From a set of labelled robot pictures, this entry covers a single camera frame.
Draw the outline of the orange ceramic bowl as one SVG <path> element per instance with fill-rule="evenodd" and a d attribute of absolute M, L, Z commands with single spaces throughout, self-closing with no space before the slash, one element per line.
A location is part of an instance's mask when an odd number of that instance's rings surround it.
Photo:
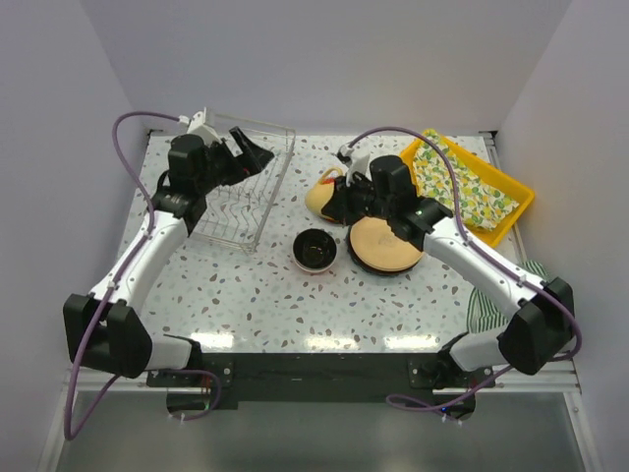
<path fill-rule="evenodd" d="M 304 246 L 293 255 L 297 267 L 307 273 L 320 273 L 333 266 L 337 250 L 331 247 Z"/>

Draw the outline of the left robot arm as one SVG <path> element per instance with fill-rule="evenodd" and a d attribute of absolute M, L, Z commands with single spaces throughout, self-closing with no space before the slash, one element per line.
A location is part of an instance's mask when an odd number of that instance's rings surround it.
<path fill-rule="evenodd" d="M 171 141 L 168 168 L 132 243 L 88 294 L 66 300 L 63 318 L 75 370 L 85 367 L 129 379 L 168 370 L 181 385 L 201 379 L 198 343 L 171 335 L 154 339 L 143 325 L 141 310 L 158 275 L 201 220 L 207 195 L 259 175 L 274 157 L 240 128 L 229 133 L 230 142 L 210 142 L 194 134 Z"/>

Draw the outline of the beige small plate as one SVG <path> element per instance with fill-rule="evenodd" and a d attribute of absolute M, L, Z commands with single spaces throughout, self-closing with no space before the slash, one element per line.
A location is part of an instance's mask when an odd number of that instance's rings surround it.
<path fill-rule="evenodd" d="M 292 244 L 295 264 L 309 273 L 320 273 L 329 269 L 334 264 L 337 254 L 334 238 L 318 228 L 300 232 Z"/>

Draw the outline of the dark brown beige plate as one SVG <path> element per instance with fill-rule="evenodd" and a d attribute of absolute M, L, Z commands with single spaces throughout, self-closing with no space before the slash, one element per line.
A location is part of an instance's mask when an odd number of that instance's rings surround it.
<path fill-rule="evenodd" d="M 367 273 L 395 276 L 413 269 L 424 253 L 390 232 L 349 231 L 346 237 L 352 262 Z"/>

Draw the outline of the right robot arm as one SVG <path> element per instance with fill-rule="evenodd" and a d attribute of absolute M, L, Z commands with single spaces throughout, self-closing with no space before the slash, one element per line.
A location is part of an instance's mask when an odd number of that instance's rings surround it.
<path fill-rule="evenodd" d="M 418 196 L 400 157 L 376 158 L 370 173 L 336 177 L 322 214 L 346 225 L 365 216 L 386 221 L 397 238 L 456 270 L 508 320 L 444 347 L 437 372 L 445 384 L 461 385 L 476 369 L 500 364 L 534 375 L 577 336 L 567 282 L 545 281 L 511 263 L 466 230 L 448 207 Z"/>

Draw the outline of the yellow ceramic mug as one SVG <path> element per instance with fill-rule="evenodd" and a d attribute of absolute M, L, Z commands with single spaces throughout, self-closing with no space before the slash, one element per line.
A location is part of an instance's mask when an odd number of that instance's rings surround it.
<path fill-rule="evenodd" d="M 306 208 L 325 220 L 332 221 L 332 218 L 325 216 L 322 209 L 330 201 L 334 193 L 334 185 L 322 186 L 317 182 L 326 177 L 344 176 L 344 171 L 339 167 L 330 167 L 318 178 L 316 183 L 307 191 L 305 196 Z"/>

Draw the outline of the teal embossed plate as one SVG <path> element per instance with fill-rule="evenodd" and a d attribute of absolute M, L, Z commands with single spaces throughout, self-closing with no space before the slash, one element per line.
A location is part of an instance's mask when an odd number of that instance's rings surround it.
<path fill-rule="evenodd" d="M 410 265 L 409 267 L 403 268 L 403 269 L 396 269 L 396 270 L 383 270 L 383 269 L 379 269 L 379 268 L 375 268 L 371 265 L 367 265 L 365 262 L 363 262 L 360 259 L 356 259 L 353 258 L 352 262 L 359 267 L 362 271 L 364 271 L 365 273 L 371 274 L 371 275 L 376 275 L 376 276 L 380 276 L 380 277 L 393 277 L 393 276 L 397 276 L 400 274 L 404 274 L 406 272 L 411 271 L 412 269 L 414 269 L 417 264 L 413 264 Z"/>

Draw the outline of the yellow plate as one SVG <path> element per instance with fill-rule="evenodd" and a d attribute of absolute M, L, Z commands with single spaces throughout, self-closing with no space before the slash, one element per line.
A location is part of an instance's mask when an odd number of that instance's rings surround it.
<path fill-rule="evenodd" d="M 415 266 L 424 253 L 394 235 L 387 222 L 364 217 L 349 229 L 349 247 L 367 268 L 385 273 Z"/>

